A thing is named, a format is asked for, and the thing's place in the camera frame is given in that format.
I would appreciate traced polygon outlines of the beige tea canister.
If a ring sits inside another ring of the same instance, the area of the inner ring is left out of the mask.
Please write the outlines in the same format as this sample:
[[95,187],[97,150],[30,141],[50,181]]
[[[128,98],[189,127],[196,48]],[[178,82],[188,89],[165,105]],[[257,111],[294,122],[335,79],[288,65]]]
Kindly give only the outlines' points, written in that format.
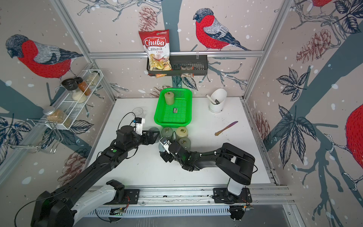
[[176,130],[177,140],[180,138],[188,137],[188,129],[186,127],[178,127]]
[[174,93],[173,92],[166,92],[164,94],[164,98],[165,98],[165,102],[167,105],[171,106],[175,103],[175,96],[174,96]]

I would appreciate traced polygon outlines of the purple wooden spatula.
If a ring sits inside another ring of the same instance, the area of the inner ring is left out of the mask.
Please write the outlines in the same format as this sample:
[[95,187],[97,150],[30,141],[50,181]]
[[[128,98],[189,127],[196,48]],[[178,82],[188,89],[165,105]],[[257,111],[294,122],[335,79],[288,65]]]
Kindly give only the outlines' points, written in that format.
[[227,129],[229,129],[229,128],[231,128],[231,127],[233,127],[235,124],[237,124],[238,123],[238,121],[234,121],[234,122],[232,122],[232,123],[230,123],[228,126],[226,126],[225,128],[223,128],[223,129],[221,129],[221,130],[219,130],[219,131],[217,131],[216,133],[215,133],[215,136],[219,136],[221,133],[223,133],[225,130],[227,130]]

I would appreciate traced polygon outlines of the green plastic basket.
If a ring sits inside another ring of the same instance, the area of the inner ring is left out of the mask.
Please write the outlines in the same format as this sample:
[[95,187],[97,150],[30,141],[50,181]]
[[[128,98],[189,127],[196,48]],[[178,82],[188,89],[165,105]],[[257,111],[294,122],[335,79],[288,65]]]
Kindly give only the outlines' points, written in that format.
[[[165,102],[164,94],[173,92],[175,103],[171,106]],[[188,89],[167,88],[160,92],[154,114],[154,122],[162,127],[185,127],[192,121],[192,92]]]

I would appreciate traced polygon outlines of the clear plastic cup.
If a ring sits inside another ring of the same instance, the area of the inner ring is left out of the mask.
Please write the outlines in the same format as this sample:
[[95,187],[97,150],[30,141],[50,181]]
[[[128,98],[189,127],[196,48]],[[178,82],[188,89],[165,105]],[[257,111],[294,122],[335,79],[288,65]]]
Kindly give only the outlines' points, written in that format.
[[141,107],[136,107],[132,110],[136,117],[145,118],[145,111]]

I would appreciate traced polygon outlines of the green tea canister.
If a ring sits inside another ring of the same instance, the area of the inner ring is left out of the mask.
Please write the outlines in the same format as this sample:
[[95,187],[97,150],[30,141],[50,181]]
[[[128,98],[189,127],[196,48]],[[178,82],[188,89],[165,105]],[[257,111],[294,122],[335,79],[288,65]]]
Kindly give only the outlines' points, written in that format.
[[170,127],[165,127],[165,128],[163,128],[162,129],[162,131],[161,131],[161,136],[162,136],[162,138],[165,138],[165,139],[167,139],[167,140],[171,140],[171,138],[172,138],[172,136],[173,136],[173,129],[172,128],[170,128]]
[[188,137],[182,137],[178,143],[187,151],[191,150],[191,140]]

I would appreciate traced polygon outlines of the silver lid spice jar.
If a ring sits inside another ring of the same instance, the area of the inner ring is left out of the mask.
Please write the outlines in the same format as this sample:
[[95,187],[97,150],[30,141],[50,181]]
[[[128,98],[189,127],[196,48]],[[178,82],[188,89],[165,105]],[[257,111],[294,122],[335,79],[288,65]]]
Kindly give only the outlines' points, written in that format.
[[52,106],[43,109],[43,114],[50,122],[59,124],[65,123],[67,115],[60,109],[56,109]]

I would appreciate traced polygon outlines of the grey-blue tea canister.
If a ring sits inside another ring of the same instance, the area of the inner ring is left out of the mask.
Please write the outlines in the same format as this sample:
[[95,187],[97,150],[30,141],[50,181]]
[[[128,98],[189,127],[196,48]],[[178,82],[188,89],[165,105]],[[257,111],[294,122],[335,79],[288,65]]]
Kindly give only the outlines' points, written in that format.
[[152,127],[148,130],[153,137],[159,137],[160,136],[160,130],[157,127]]

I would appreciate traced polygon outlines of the white utensil holder cup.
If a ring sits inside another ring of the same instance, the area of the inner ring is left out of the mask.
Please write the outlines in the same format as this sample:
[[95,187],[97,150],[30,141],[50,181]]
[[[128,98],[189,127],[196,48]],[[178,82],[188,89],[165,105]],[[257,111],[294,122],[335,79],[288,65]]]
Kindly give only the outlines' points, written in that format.
[[224,89],[217,89],[210,95],[213,100],[217,102],[216,105],[213,105],[211,102],[209,104],[209,110],[213,113],[220,113],[223,111],[225,100],[227,98],[227,91]]

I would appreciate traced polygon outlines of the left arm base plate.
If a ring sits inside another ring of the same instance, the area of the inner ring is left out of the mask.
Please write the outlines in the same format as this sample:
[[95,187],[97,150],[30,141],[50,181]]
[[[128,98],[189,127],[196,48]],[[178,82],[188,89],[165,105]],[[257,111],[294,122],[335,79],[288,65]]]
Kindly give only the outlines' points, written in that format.
[[119,193],[119,204],[138,204],[140,189],[122,189]]

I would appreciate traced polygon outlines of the small snack packet in basket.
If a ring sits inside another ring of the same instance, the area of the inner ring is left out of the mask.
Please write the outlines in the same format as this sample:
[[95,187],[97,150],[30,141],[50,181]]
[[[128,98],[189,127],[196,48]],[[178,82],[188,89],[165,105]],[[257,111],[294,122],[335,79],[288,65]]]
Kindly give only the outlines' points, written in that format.
[[192,71],[194,70],[193,66],[181,66],[182,71]]

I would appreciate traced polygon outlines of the pale spice jar rear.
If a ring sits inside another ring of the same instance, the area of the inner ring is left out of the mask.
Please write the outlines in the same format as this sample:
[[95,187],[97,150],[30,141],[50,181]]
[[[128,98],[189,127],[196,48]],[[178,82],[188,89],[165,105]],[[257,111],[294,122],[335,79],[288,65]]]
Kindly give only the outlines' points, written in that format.
[[90,86],[95,86],[98,84],[99,82],[99,72],[98,71],[93,71],[91,72],[87,78],[86,78],[86,83]]

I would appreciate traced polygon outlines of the white spoon in holder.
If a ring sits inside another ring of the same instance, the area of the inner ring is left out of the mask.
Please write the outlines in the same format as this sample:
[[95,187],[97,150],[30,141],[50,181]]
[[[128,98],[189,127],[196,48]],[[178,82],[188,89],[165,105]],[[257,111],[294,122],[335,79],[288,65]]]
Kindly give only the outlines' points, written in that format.
[[211,96],[209,96],[208,94],[206,94],[206,97],[209,99],[209,101],[210,101],[213,105],[216,105],[216,104],[217,104],[217,102],[216,102],[215,100],[213,100],[213,99],[211,98]]

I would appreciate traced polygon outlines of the red cassava chips bag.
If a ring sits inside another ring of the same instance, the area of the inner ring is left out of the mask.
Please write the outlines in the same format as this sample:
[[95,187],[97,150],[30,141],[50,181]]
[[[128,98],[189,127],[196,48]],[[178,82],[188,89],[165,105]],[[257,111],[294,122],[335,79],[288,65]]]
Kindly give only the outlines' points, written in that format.
[[169,29],[158,31],[139,31],[139,35],[147,53],[149,74],[152,71],[172,71],[170,63]]

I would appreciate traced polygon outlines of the orange spice bottle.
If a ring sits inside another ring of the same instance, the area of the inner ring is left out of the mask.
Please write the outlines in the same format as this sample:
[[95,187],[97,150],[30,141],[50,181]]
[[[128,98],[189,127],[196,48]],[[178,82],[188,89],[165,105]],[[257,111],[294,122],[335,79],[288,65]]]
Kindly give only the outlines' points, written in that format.
[[75,81],[78,85],[78,88],[86,95],[89,96],[91,94],[91,90],[88,87],[88,84],[81,78],[76,77]]

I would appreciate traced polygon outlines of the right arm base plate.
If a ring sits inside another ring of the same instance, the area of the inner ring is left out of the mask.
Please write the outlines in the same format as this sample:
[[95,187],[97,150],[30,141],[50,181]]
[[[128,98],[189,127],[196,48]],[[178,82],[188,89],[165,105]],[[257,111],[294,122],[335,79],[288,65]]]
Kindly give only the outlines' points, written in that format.
[[215,203],[235,204],[235,203],[252,203],[252,197],[249,188],[244,187],[239,195],[230,193],[227,188],[214,188],[213,196]]

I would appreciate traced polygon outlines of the blue-grey tea canister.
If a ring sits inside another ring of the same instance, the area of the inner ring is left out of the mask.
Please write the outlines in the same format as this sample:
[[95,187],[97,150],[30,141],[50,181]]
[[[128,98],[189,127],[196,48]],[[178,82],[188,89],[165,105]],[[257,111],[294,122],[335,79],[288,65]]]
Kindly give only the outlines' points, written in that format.
[[159,148],[159,151],[160,152],[166,152],[166,148],[164,147],[164,145],[163,144],[159,144],[159,146],[158,146],[158,148]]

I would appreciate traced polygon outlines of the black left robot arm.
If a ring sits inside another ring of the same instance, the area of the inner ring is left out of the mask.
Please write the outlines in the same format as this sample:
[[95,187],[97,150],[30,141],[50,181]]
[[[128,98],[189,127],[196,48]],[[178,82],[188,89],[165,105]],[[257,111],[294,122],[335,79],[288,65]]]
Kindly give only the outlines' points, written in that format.
[[81,174],[54,192],[45,191],[38,196],[32,227],[72,227],[99,206],[112,200],[124,201],[118,194],[124,186],[116,180],[106,184],[105,192],[95,192],[94,198],[80,199],[98,180],[122,163],[129,151],[141,145],[155,144],[160,131],[153,128],[137,134],[132,126],[126,125],[117,130],[116,135],[116,139]]

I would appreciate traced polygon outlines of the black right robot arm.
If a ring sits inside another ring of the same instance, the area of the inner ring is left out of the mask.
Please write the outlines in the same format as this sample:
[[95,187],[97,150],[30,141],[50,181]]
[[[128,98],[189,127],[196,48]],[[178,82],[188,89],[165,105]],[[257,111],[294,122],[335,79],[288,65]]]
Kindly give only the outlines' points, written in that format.
[[252,175],[258,171],[253,155],[230,143],[224,143],[214,151],[203,153],[188,151],[180,143],[171,142],[166,138],[162,138],[159,145],[162,147],[160,156],[166,163],[176,161],[182,169],[189,172],[218,167],[230,177],[226,189],[214,189],[212,198],[215,203],[232,205],[252,202],[246,186],[251,184]]

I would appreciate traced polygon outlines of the black wall basket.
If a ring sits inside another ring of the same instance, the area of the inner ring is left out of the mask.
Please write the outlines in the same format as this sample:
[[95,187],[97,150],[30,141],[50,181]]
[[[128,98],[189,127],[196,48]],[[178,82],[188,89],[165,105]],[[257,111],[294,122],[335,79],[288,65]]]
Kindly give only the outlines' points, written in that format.
[[[170,71],[149,70],[149,60],[147,61],[147,72],[150,76],[157,74],[165,74],[166,76],[181,76],[182,74],[193,74],[194,76],[204,76],[208,72],[208,57],[206,55],[171,55],[170,56]],[[182,71],[181,66],[193,66],[192,71]]]

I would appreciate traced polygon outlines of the black lid spice jar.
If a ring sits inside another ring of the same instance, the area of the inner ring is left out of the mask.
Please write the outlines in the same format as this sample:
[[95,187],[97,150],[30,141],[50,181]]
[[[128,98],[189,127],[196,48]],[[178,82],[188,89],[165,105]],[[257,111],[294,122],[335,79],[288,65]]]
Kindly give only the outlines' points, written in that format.
[[78,87],[75,79],[65,79],[61,82],[62,86],[69,91],[72,101],[84,103],[87,100],[84,92]]

